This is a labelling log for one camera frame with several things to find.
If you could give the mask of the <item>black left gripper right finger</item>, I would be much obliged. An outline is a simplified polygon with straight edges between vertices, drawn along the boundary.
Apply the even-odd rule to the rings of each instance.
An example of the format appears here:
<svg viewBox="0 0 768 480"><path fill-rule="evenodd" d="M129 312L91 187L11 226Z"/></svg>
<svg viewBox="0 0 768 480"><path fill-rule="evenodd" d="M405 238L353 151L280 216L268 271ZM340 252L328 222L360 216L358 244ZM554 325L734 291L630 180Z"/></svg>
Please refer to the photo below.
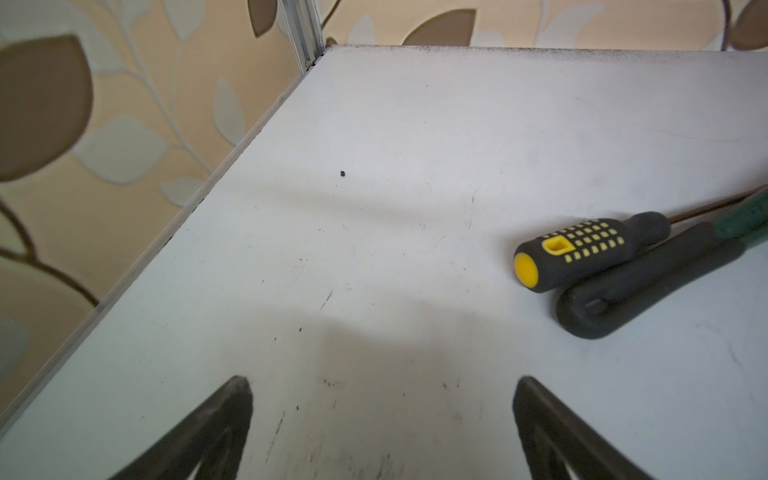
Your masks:
<svg viewBox="0 0 768 480"><path fill-rule="evenodd" d="M536 480L650 477L532 376L519 379L512 411Z"/></svg>

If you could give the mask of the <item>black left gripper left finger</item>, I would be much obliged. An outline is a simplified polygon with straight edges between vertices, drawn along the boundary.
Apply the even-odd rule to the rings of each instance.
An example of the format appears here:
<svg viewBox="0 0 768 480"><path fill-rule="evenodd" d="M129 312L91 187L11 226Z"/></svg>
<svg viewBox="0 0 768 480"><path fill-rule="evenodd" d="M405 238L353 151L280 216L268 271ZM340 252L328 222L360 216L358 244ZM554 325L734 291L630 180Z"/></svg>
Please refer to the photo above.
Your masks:
<svg viewBox="0 0 768 480"><path fill-rule="evenodd" d="M115 479L234 479L246 445L253 393L233 376Z"/></svg>

